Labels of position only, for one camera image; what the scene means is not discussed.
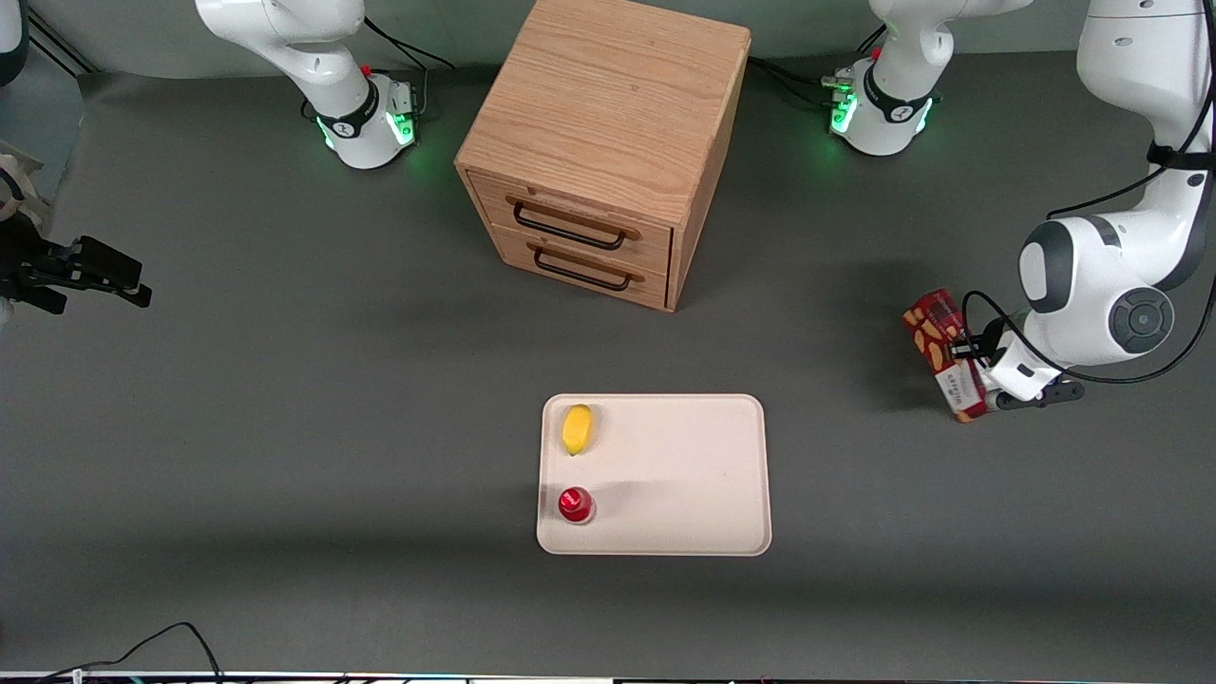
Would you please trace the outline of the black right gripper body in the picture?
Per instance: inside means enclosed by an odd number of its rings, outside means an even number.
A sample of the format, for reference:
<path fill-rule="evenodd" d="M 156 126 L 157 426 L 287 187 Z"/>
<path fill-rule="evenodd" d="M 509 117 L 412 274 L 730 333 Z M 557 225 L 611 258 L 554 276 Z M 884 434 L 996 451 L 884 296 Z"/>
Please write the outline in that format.
<path fill-rule="evenodd" d="M 15 287 L 19 273 L 28 267 L 44 276 L 71 277 L 67 247 L 44 239 L 30 219 L 1 222 L 1 284 Z"/>

